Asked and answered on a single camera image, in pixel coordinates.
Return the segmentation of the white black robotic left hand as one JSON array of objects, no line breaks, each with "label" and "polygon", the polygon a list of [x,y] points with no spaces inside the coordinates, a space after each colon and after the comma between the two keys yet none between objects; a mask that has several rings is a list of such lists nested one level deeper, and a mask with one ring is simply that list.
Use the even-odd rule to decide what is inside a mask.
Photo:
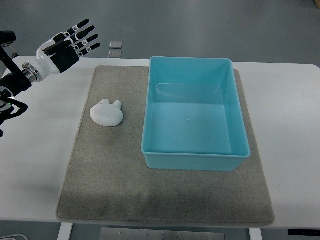
[{"label": "white black robotic left hand", "polygon": [[89,36],[95,29],[93,25],[84,29],[89,22],[89,19],[83,20],[38,48],[36,56],[22,65],[22,72],[31,83],[41,82],[51,74],[64,73],[80,58],[100,47],[98,42],[90,45],[99,35]]}]

